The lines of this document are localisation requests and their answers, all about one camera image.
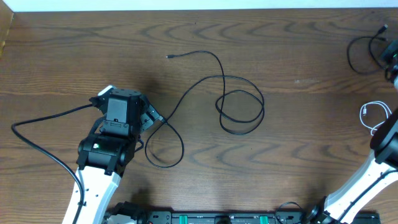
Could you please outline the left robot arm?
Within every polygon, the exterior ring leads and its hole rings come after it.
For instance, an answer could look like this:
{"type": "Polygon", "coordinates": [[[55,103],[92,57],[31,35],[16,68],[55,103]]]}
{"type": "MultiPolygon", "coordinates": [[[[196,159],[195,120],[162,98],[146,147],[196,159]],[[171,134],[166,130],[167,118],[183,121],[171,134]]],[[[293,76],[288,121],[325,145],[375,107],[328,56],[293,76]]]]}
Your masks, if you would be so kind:
{"type": "Polygon", "coordinates": [[[141,142],[141,133],[159,118],[145,95],[110,85],[90,98],[103,116],[78,146],[79,183],[64,216],[64,223],[101,223],[128,163],[141,142]]]}

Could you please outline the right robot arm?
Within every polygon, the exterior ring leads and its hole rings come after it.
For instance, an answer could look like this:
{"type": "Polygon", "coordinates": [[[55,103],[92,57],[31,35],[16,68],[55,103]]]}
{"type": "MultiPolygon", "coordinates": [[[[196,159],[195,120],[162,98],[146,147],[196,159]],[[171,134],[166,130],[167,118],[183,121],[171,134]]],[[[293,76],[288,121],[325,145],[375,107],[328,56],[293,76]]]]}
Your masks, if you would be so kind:
{"type": "Polygon", "coordinates": [[[378,193],[397,181],[397,111],[382,101],[386,120],[368,127],[372,136],[364,164],[336,192],[328,195],[302,218],[302,223],[354,223],[357,214],[378,193]]]}

